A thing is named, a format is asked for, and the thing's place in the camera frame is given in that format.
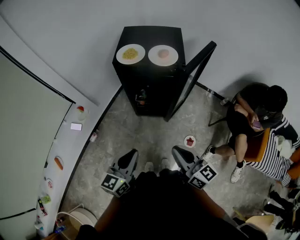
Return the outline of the small white plate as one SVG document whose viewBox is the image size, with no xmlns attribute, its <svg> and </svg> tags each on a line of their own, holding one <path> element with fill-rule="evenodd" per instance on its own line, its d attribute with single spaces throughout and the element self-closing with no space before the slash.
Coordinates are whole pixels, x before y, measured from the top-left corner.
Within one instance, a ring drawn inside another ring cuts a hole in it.
<svg viewBox="0 0 300 240">
<path fill-rule="evenodd" d="M 188 145 L 187 145 L 187 139 L 190 138 L 190 137 L 194 140 L 194 143 L 193 143 L 192 146 L 188 146 Z M 185 139 L 184 139 L 184 145 L 185 145 L 186 147 L 188 147 L 188 148 L 193 148 L 193 147 L 195 146 L 195 144 L 196 144 L 196 139 L 195 139 L 192 135 L 188 135 L 188 136 L 185 137 Z"/>
</svg>

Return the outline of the person's left forearm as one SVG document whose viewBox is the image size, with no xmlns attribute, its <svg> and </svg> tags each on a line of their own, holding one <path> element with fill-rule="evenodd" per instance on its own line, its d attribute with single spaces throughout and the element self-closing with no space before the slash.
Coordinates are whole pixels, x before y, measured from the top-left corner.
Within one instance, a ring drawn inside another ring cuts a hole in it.
<svg viewBox="0 0 300 240">
<path fill-rule="evenodd" d="M 122 205 L 123 201 L 121 199 L 115 196 L 111 199 L 109 205 L 94 226 L 97 232 L 105 232 L 114 223 L 122 209 Z"/>
</svg>

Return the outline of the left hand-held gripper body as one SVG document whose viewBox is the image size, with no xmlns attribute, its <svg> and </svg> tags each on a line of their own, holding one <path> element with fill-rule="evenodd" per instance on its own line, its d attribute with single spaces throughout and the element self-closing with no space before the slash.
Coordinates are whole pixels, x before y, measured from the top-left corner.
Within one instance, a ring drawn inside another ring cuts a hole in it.
<svg viewBox="0 0 300 240">
<path fill-rule="evenodd" d="M 130 189 L 130 182 L 134 179 L 135 167 L 122 169 L 117 164 L 109 167 L 101 179 L 101 188 L 115 197 L 121 197 Z"/>
</svg>

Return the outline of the brown cardboard box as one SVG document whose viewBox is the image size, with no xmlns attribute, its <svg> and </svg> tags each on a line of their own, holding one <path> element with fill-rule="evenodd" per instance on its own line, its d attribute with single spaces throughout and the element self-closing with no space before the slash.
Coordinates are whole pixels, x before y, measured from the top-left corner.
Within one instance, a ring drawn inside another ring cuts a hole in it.
<svg viewBox="0 0 300 240">
<path fill-rule="evenodd" d="M 273 215 L 257 215 L 246 220 L 246 223 L 253 224 L 256 227 L 268 233 L 274 221 Z"/>
</svg>

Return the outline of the red black can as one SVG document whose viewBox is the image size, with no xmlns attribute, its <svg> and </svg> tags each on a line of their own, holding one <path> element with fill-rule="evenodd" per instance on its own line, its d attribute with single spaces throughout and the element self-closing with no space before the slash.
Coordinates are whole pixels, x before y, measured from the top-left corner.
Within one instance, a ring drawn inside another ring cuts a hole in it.
<svg viewBox="0 0 300 240">
<path fill-rule="evenodd" d="M 47 216 L 48 214 L 47 214 L 47 212 L 46 212 L 46 210 L 45 210 L 45 208 L 44 208 L 44 205 L 43 205 L 43 203 L 42 203 L 42 200 L 41 200 L 40 198 L 38 198 L 37 202 L 38 202 L 38 204 L 39 204 L 39 207 L 40 207 L 40 209 L 41 209 L 43 215 L 44 215 L 44 216 Z"/>
</svg>

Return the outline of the black metal chair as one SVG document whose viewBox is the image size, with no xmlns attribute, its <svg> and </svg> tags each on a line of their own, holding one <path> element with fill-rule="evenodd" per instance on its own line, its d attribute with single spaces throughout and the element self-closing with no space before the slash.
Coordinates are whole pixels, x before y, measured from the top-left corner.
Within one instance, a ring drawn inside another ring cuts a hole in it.
<svg viewBox="0 0 300 240">
<path fill-rule="evenodd" d="M 231 101 L 228 101 L 228 103 L 225 105 L 226 107 L 230 107 L 231 105 L 233 105 L 234 103 L 236 102 L 236 97 L 234 97 Z M 209 123 L 208 124 L 208 127 L 212 127 L 220 122 L 223 122 L 223 121 L 227 121 L 227 116 L 221 118 L 221 119 L 218 119 L 217 121 L 215 122 L 212 122 L 212 123 Z"/>
</svg>

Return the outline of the white plate with noodles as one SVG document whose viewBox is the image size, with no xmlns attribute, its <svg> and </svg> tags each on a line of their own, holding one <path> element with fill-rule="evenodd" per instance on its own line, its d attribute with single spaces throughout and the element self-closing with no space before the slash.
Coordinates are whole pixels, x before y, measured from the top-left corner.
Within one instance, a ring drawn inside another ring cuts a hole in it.
<svg viewBox="0 0 300 240">
<path fill-rule="evenodd" d="M 122 54 L 128 49 L 128 48 L 134 48 L 136 49 L 139 54 L 138 56 L 133 59 L 133 60 L 125 60 L 122 58 Z M 140 62 L 145 56 L 145 49 L 141 46 L 141 45 L 138 45 L 138 44 L 128 44 L 128 45 L 125 45 L 123 47 L 121 47 L 117 53 L 116 53 L 116 59 L 119 63 L 121 64 L 124 64 L 124 65 L 132 65 L 132 64 L 135 64 L 135 63 L 138 63 Z"/>
</svg>

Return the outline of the white plate with bun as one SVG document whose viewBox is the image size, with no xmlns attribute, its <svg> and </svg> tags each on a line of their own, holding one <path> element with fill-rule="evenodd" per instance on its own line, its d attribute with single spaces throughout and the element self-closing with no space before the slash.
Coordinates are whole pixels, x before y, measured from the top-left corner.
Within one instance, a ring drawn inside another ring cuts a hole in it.
<svg viewBox="0 0 300 240">
<path fill-rule="evenodd" d="M 158 51 L 161 49 L 169 50 L 169 56 L 167 58 L 161 59 L 158 57 Z M 179 55 L 174 48 L 168 45 L 157 45 L 149 50 L 148 58 L 153 64 L 157 66 L 167 67 L 175 64 L 179 58 Z"/>
</svg>

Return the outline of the black mini fridge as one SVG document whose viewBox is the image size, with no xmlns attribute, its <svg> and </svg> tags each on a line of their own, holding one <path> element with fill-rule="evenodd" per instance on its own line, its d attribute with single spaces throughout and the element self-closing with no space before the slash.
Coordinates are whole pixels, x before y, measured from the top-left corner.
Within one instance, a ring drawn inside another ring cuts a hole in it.
<svg viewBox="0 0 300 240">
<path fill-rule="evenodd" d="M 124 65 L 117 61 L 117 51 L 128 44 L 138 44 L 145 49 L 145 56 L 140 62 Z M 148 58 L 148 52 L 157 45 L 168 45 L 174 48 L 179 55 L 177 62 L 167 67 L 153 64 Z M 185 62 L 181 28 L 124 27 L 112 64 L 136 115 L 164 118 L 170 107 L 171 98 L 174 96 L 173 91 L 180 70 L 188 64 Z M 141 90 L 146 91 L 146 99 L 140 98 Z M 140 105 L 140 101 L 144 101 L 145 105 Z"/>
</svg>

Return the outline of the white bowl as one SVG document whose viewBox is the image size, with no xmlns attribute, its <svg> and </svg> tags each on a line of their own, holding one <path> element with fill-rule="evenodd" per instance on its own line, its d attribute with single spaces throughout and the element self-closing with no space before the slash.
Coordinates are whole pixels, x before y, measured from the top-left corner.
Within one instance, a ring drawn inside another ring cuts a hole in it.
<svg viewBox="0 0 300 240">
<path fill-rule="evenodd" d="M 78 114 L 77 114 L 78 121 L 81 121 L 81 122 L 85 121 L 89 115 L 89 110 L 88 109 L 84 109 L 84 110 L 77 109 L 77 111 L 78 111 Z"/>
</svg>

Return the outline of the black gear pile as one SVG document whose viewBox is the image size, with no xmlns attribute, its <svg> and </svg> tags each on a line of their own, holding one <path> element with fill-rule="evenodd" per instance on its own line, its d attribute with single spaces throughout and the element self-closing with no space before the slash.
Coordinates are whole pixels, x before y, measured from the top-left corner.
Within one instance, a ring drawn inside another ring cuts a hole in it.
<svg viewBox="0 0 300 240">
<path fill-rule="evenodd" d="M 281 218 L 275 229 L 284 230 L 285 233 L 300 232 L 300 189 L 293 189 L 288 194 L 288 198 L 293 199 L 293 202 L 282 198 L 272 188 L 270 188 L 268 197 L 281 206 L 280 208 L 269 202 L 263 206 L 265 212 Z"/>
</svg>

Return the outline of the grey green panel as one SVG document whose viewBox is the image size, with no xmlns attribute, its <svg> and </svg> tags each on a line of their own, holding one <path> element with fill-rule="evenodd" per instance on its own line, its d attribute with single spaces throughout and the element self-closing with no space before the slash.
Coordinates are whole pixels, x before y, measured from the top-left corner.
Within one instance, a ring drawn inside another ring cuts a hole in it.
<svg viewBox="0 0 300 240">
<path fill-rule="evenodd" d="M 36 207 L 50 148 L 71 105 L 0 47 L 0 220 Z"/>
</svg>

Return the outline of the white crumpled cloth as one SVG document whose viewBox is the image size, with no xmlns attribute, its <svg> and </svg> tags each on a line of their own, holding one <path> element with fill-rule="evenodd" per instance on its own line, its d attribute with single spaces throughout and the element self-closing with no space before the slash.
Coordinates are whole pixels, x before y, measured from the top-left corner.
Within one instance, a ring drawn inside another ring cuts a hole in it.
<svg viewBox="0 0 300 240">
<path fill-rule="evenodd" d="M 290 158 L 295 152 L 292 141 L 285 139 L 282 135 L 275 136 L 276 149 L 281 157 Z"/>
</svg>

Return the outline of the black shoulder pack white trim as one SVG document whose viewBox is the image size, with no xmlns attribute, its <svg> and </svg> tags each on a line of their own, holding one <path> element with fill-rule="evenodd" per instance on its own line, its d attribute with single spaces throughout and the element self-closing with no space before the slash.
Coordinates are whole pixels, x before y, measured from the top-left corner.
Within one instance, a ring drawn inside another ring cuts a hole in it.
<svg viewBox="0 0 300 240">
<path fill-rule="evenodd" d="M 249 240 L 268 240 L 266 233 L 252 223 L 235 223 L 236 228 L 242 232 Z"/>
</svg>

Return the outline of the person's black clothing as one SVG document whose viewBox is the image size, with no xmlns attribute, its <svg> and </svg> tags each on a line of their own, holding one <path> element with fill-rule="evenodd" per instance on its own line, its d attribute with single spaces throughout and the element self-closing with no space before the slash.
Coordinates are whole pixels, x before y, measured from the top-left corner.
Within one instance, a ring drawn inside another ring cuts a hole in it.
<svg viewBox="0 0 300 240">
<path fill-rule="evenodd" d="M 207 213 L 190 187 L 178 171 L 142 172 L 114 223 L 105 232 L 83 225 L 75 240 L 249 240 L 227 213 Z"/>
</svg>

